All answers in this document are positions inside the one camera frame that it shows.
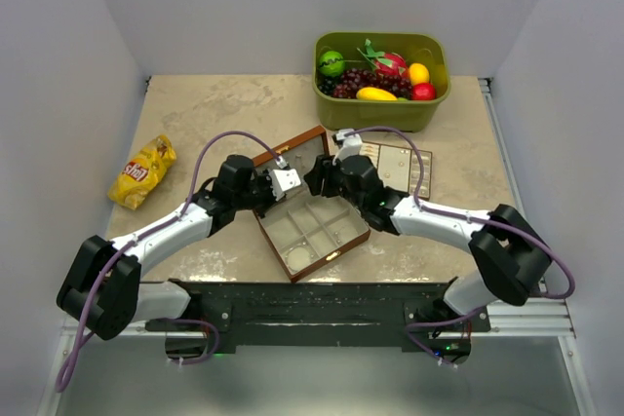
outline chip bag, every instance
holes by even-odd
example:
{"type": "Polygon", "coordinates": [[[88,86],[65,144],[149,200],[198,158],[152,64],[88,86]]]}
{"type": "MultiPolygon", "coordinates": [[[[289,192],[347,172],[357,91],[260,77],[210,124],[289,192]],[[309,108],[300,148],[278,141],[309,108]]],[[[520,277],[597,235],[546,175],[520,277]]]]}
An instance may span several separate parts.
{"type": "Polygon", "coordinates": [[[172,143],[158,135],[143,146],[108,190],[108,198],[123,207],[137,209],[176,160],[172,143]]]}

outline wooden tray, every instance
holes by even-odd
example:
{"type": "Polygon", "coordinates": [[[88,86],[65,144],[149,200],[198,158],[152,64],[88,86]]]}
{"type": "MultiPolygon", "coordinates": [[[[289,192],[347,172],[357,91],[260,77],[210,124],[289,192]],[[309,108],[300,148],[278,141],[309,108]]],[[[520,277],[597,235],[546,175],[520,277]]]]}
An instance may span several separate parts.
{"type": "MultiPolygon", "coordinates": [[[[418,159],[410,148],[364,141],[361,155],[368,156],[379,172],[383,185],[413,194],[420,175],[418,159]]],[[[422,200],[431,198],[431,171],[433,153],[420,150],[424,166],[422,185],[418,197],[422,200]]]]}
{"type": "MultiPolygon", "coordinates": [[[[330,154],[323,127],[302,133],[274,149],[297,170],[303,185],[263,218],[257,213],[255,218],[282,268],[295,283],[366,241],[371,230],[349,203],[340,197],[313,197],[303,181],[316,157],[330,154]]],[[[268,152],[255,157],[253,163],[259,170],[277,168],[268,152]]]]}

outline wooden box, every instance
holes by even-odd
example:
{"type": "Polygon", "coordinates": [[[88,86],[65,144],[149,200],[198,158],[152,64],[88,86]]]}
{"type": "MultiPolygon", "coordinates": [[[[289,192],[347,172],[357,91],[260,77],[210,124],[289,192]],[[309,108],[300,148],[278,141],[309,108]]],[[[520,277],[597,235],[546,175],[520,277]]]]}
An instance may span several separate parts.
{"type": "MultiPolygon", "coordinates": [[[[340,197],[310,195],[303,176],[321,154],[330,154],[328,137],[321,126],[276,146],[301,178],[301,187],[266,212],[256,215],[260,229],[292,283],[340,258],[371,235],[360,214],[340,197]]],[[[270,153],[253,159],[258,170],[276,169],[270,153]]]]}

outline table surface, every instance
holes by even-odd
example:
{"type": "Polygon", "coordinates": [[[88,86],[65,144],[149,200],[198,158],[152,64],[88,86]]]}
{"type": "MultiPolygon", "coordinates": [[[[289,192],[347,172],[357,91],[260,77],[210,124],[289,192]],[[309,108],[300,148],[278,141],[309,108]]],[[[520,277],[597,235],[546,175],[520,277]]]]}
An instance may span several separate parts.
{"type": "MultiPolygon", "coordinates": [[[[152,77],[129,159],[164,133],[177,162],[136,210],[116,206],[108,238],[132,232],[173,211],[187,196],[200,150],[226,130],[251,132],[274,146],[319,124],[309,75],[183,75],[152,77]]],[[[491,209],[512,205],[479,82],[452,77],[451,93],[429,126],[411,136],[433,152],[431,201],[454,207],[491,209]]],[[[364,140],[407,145],[391,133],[364,140]]],[[[232,153],[256,156],[255,142],[226,137],[208,152],[199,181],[216,175],[232,153]]],[[[372,231],[370,239],[304,282],[446,282],[475,268],[472,256],[427,239],[372,231]]],[[[196,282],[287,282],[250,212],[239,212],[225,229],[187,246],[158,265],[146,280],[196,282]]]]}

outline black mounting bar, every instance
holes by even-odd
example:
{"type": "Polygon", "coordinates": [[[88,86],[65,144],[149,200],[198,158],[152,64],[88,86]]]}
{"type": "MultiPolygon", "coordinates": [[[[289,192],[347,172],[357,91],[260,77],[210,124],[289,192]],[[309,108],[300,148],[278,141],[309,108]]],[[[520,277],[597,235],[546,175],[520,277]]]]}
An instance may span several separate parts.
{"type": "MultiPolygon", "coordinates": [[[[191,295],[187,319],[205,320],[219,330],[219,352],[238,346],[393,347],[419,348],[405,327],[416,311],[443,291],[446,284],[242,284],[176,282],[191,295]]],[[[488,331],[488,316],[470,320],[473,331],[488,331]]],[[[461,332],[464,324],[446,327],[461,332]]],[[[150,321],[148,331],[195,330],[192,325],[150,321]]],[[[447,359],[470,354],[467,337],[433,339],[434,329],[414,332],[447,359]]],[[[206,348],[202,337],[168,338],[171,358],[192,357],[206,348]]]]}

